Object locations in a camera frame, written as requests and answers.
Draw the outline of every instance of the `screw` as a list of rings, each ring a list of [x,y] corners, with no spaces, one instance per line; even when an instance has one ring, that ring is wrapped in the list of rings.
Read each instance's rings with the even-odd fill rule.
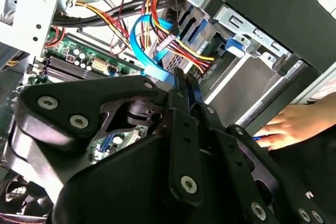
[[[73,127],[84,129],[89,125],[89,121],[82,115],[73,115],[70,118],[70,123]]]
[[[183,176],[181,178],[181,185],[189,194],[195,194],[197,192],[197,184],[195,180],[189,176]]]
[[[310,217],[309,215],[307,214],[306,211],[304,211],[302,208],[299,208],[299,214],[300,216],[306,221],[306,222],[310,222]]]
[[[58,101],[53,97],[40,97],[37,103],[46,110],[53,110],[58,107]]]
[[[321,223],[321,224],[324,223],[322,217],[321,217],[316,211],[313,210],[311,213],[313,214],[313,216],[315,217],[315,219],[316,219],[319,223]]]
[[[154,86],[153,86],[151,83],[149,83],[149,82],[145,82],[145,86],[146,86],[147,88],[149,88],[149,89],[154,88]]]
[[[215,114],[215,110],[211,107],[206,107],[206,109],[211,113],[211,114]]]
[[[181,92],[176,93],[179,97],[184,98],[184,95]]]
[[[255,216],[257,216],[260,220],[266,220],[266,213],[260,204],[252,202],[251,209]]]
[[[238,132],[239,135],[243,135],[243,131],[241,130],[241,128],[236,127],[236,131]]]

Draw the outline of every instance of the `black plastic bracket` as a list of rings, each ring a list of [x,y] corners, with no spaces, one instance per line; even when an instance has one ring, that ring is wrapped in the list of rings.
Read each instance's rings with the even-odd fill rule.
[[[175,69],[177,89],[169,91],[169,198],[174,208],[194,209],[204,199],[196,120],[189,113],[184,74]]]
[[[246,220],[250,223],[279,223],[264,204],[236,139],[224,132],[224,127],[220,123],[218,114],[210,106],[203,104],[201,105],[201,110],[209,136],[214,139],[214,152],[221,158],[220,161],[223,162],[229,171],[230,179],[235,187],[236,195]],[[261,207],[265,218],[256,216],[253,212],[254,205]]]

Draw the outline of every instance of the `green circuit board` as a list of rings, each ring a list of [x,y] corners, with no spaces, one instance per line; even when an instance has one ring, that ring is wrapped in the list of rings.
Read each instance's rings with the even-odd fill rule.
[[[55,33],[50,32],[48,35],[48,40],[50,41],[54,37]],[[76,57],[76,55],[74,55],[73,52],[74,50],[79,50],[81,53],[85,55],[84,60],[86,62],[93,62],[95,58],[103,60],[107,62],[109,65],[112,65],[114,68],[116,68],[117,74],[119,76],[133,74],[139,71],[138,67],[136,66],[133,67],[132,64],[127,61],[118,58],[113,58],[105,54],[101,54],[89,47],[76,43],[70,38],[67,38],[67,36],[65,36],[65,38],[56,47],[50,47],[47,50],[64,60],[66,60],[67,57],[69,56]]]

